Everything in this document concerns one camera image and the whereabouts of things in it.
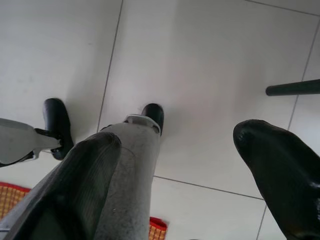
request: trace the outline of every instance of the gray pants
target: gray pants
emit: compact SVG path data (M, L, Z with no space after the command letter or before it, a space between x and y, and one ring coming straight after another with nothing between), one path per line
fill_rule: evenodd
M101 132L116 135L121 141L121 151L94 239L147 240L151 186L159 152L160 128L149 117L129 115L124 122L110 125ZM33 198L55 171L56 169L52 170L3 218L0 222L0 240L5 239L22 213L30 208Z

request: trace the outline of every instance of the leg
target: leg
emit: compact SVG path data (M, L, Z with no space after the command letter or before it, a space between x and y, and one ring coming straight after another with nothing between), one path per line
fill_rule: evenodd
M159 151L163 111L148 105L142 114L102 131L117 135L122 144L95 240L147 240L151 184Z

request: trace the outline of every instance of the white floor tile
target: white floor tile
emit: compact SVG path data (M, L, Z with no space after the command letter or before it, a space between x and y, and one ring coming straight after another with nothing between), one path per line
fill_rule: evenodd
M295 97L265 88L301 80L317 22L238 0L125 1L100 128L159 103L157 176L259 197L233 128L288 127Z
M156 177L152 183L150 215L169 222L166 240L255 240L264 208L258 199Z
M1 167L0 182L33 188L59 163L50 153L41 152L36 160Z
M318 0L254 0L255 2L320 15L320 1Z
M320 34L314 42L304 81L320 79ZM320 95L300 95L292 118L290 131L320 155Z
M0 118L43 128L43 102L60 98L74 140L98 127L120 0L0 3ZM34 186L58 161L41 154L0 169L0 181Z
M265 211L258 240L286 240L269 208Z

